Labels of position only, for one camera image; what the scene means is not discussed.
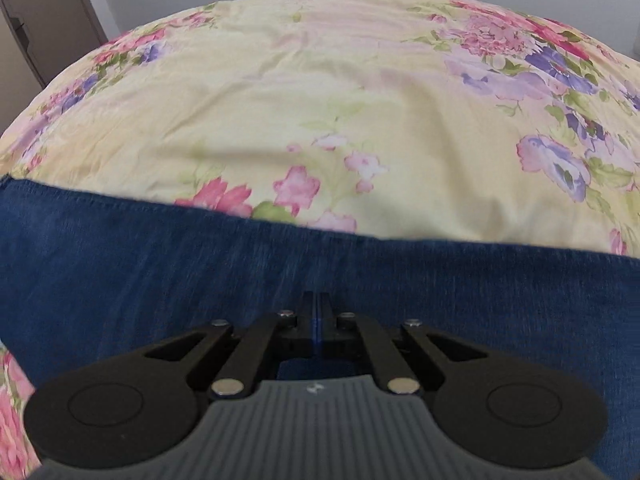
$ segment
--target ribbed rubber surface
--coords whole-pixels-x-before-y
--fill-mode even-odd
[[[492,465],[452,443],[416,397],[370,376],[265,381],[215,402],[180,445],[135,466],[85,471],[46,463],[33,480],[606,480],[587,459],[542,471]]]

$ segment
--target floral blanket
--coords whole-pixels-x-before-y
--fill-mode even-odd
[[[0,174],[377,237],[640,257],[640,64],[473,0],[239,0],[139,27],[0,137]],[[36,463],[2,353],[0,476]]]

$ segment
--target green leaf print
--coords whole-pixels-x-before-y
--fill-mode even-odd
[[[363,108],[364,108],[363,102],[340,103],[338,104],[336,111],[337,111],[338,117],[340,117],[341,119],[347,119],[359,113]]]
[[[124,77],[124,74],[121,72],[118,75],[114,76],[108,83],[109,86],[115,85],[118,81],[120,81]]]
[[[613,216],[613,212],[611,211],[611,206],[609,205],[609,202],[607,202],[604,199],[601,192],[595,189],[592,189],[591,187],[588,187],[587,195],[586,195],[586,203],[587,203],[587,206],[589,206],[594,211],[604,213],[607,216],[607,218],[612,222],[616,221],[616,218]]]
[[[573,108],[574,110],[580,112],[582,115],[594,121],[593,114],[589,109],[589,104],[586,98],[578,91],[573,88],[569,88],[569,91],[562,96],[562,101],[569,108]]]
[[[584,75],[584,78],[586,80],[588,80],[591,84],[593,84],[594,86],[598,86],[598,80],[596,79],[596,76],[594,76],[591,72],[586,73]]]
[[[629,143],[626,142],[625,137],[623,137],[622,135],[618,134],[618,140],[622,143],[622,145],[626,148],[629,149]]]
[[[553,117],[555,117],[556,121],[558,121],[559,123],[562,123],[564,121],[564,112],[562,111],[561,107],[555,105],[547,105],[545,106],[545,110],[553,115]]]
[[[622,168],[616,168],[613,164],[603,164],[597,156],[587,160],[589,172],[595,181],[601,186],[625,187],[631,182],[633,173]]]
[[[107,69],[103,65],[98,65],[95,73],[98,75],[98,81],[100,81],[100,79],[104,79],[106,77]]]
[[[307,130],[315,130],[318,132],[325,132],[334,129],[333,126],[325,121],[307,121],[306,123],[300,123],[300,126]]]
[[[558,124],[555,128],[549,128],[549,136],[563,146],[572,148],[577,145],[575,132],[569,128],[566,121]]]
[[[566,30],[564,32],[560,33],[560,36],[564,36],[565,38],[567,38],[569,41],[571,41],[571,43],[578,43],[578,41],[582,41],[581,38],[579,36],[576,36],[574,33],[572,33],[570,30]]]
[[[513,117],[516,114],[516,111],[518,110],[517,106],[495,105],[495,107],[498,108],[498,110],[503,111],[509,117]]]
[[[569,70],[572,70],[573,72],[577,73],[577,75],[582,76],[582,70],[580,70],[580,67],[578,66],[577,63],[573,62],[569,58],[569,56],[562,56],[562,57],[564,57],[564,62],[569,67]]]
[[[426,44],[433,44],[432,41],[427,38],[426,36],[420,36],[419,38],[413,38],[411,41],[415,41],[416,43],[426,43]]]
[[[526,72],[527,70],[529,70],[527,67],[522,66],[521,64],[515,64],[510,59],[505,59],[504,67],[500,69],[500,72],[502,72],[504,75],[513,76],[519,74],[520,72]]]
[[[640,225],[640,189],[626,192],[625,201],[633,223]]]
[[[189,173],[188,171],[181,171],[178,173],[178,182],[180,182],[180,184],[192,184],[193,181],[193,173]]]
[[[207,151],[206,141],[204,139],[200,139],[196,143],[194,143],[194,145],[189,150],[189,155],[192,159],[198,161],[206,159],[207,155],[209,155],[209,152]]]
[[[622,108],[622,111],[627,114],[629,117],[633,117],[634,116],[634,111],[631,109],[631,106],[629,106],[629,104],[626,101],[618,101],[616,99],[616,102],[618,103],[618,105],[620,106],[620,108]]]
[[[296,219],[291,213],[281,205],[274,205],[273,202],[260,202],[251,213],[254,220],[267,220],[270,222],[283,222],[285,224],[295,224]]]

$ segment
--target blue denim fabric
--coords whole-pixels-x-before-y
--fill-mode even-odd
[[[327,291],[383,324],[420,317],[582,378],[609,409],[595,463],[620,480],[640,470],[640,260],[377,240],[9,177],[0,254],[0,338],[36,386],[213,318],[245,326],[295,308],[304,290]]]

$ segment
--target round metal pin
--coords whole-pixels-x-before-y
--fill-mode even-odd
[[[220,397],[229,397],[244,390],[244,384],[237,379],[219,379],[211,385],[213,392]]]
[[[391,379],[386,387],[397,395],[411,395],[420,389],[420,383],[411,377],[396,377]]]

